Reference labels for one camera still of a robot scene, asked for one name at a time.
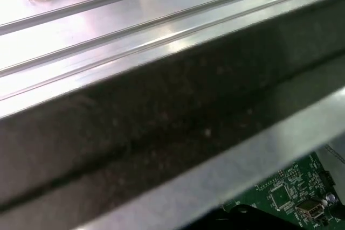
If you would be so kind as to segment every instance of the black plastic part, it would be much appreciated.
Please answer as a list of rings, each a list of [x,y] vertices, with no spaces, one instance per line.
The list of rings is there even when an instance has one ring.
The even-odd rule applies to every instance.
[[[345,220],[345,205],[339,203],[330,209],[332,217]]]
[[[290,222],[280,219],[249,205],[238,205],[229,213],[222,209],[213,210],[203,218],[182,230],[303,230]]]
[[[249,205],[238,205],[234,207],[229,213],[229,222],[230,228],[228,229],[235,230],[304,229]]]
[[[319,172],[320,179],[327,189],[333,188],[335,186],[334,179],[329,171]]]
[[[0,121],[0,229],[73,229],[343,87],[344,17],[317,3]]]

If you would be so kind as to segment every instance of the metal surface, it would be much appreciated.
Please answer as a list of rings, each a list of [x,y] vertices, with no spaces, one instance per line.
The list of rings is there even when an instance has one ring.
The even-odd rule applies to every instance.
[[[177,229],[189,223],[342,134],[344,96],[343,88],[78,230]]]
[[[315,1],[0,0],[0,117]]]

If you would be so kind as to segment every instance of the shiny metal edge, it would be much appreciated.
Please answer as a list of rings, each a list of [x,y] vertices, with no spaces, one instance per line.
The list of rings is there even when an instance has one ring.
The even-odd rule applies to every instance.
[[[65,75],[63,78],[57,77],[54,81],[46,81],[44,84],[38,85],[34,89],[28,89],[26,92],[21,92],[20,94],[2,100],[0,103],[0,118],[35,106],[75,89],[85,87],[107,77],[122,73],[123,71],[164,58],[167,55],[174,54],[185,48],[190,48],[231,31],[239,30],[264,19],[295,10],[316,1],[319,0],[286,0],[265,6],[265,8],[252,10],[252,12],[249,13],[243,13],[241,16],[232,17],[232,19],[223,19],[215,24],[206,24],[203,28],[188,32],[187,34],[183,31],[172,34],[166,33],[166,38],[147,43],[147,45],[136,45],[138,46],[137,49],[125,53],[122,57],[116,57],[116,52],[114,52],[111,45],[90,50],[90,55],[93,57],[108,53],[111,58],[107,60],[106,63],[103,62],[103,58],[100,58],[101,63],[98,64],[98,66],[84,66],[81,70],[78,70],[77,73]],[[25,78],[29,80],[29,78],[34,76],[35,73],[31,74],[31,76],[27,74]]]
[[[11,87],[0,89],[0,100],[283,1],[288,0],[242,0],[230,1],[230,3],[224,0],[220,3],[211,3],[212,8],[202,6],[200,9],[204,9],[203,12],[189,16],[183,13],[180,14],[180,19],[166,17],[165,20],[168,22],[155,21],[156,26],[147,26],[146,29],[142,25],[137,33],[133,31],[130,35],[114,40],[107,46],[45,66],[3,76],[0,78],[0,85],[11,85]]]
[[[110,0],[115,3],[105,1],[108,4],[97,8],[94,1],[98,0],[56,8],[66,3],[26,0],[26,8],[16,8],[18,0],[0,0],[10,7],[0,13],[0,24],[13,21],[0,25],[2,55],[6,57],[0,60],[0,76],[98,47],[137,31],[143,24],[154,26],[185,10],[197,11],[199,6],[221,0]],[[28,16],[27,12],[39,14]],[[23,15],[25,19],[16,18]],[[14,43],[20,48],[13,48]]]
[[[345,88],[77,230],[178,229],[342,134],[344,98]]]

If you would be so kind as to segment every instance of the electronic component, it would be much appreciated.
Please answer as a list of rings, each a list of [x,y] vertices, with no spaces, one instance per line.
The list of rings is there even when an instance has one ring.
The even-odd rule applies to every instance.
[[[272,189],[271,198],[278,211],[287,206],[291,201],[290,195],[284,185]]]
[[[333,186],[330,173],[312,153],[230,200],[224,209],[246,204],[307,230],[344,230],[345,207],[338,206]]]
[[[332,188],[335,185],[335,182],[334,182],[332,176],[330,175],[329,171],[319,172],[319,177],[327,189]]]
[[[323,215],[325,207],[322,202],[315,199],[307,199],[296,206],[296,209],[310,219],[317,219]]]

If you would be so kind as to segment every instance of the microchip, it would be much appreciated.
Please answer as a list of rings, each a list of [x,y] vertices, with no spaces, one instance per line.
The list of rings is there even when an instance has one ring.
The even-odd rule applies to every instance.
[[[276,209],[279,211],[291,202],[290,195],[285,185],[280,185],[271,190],[271,198]]]

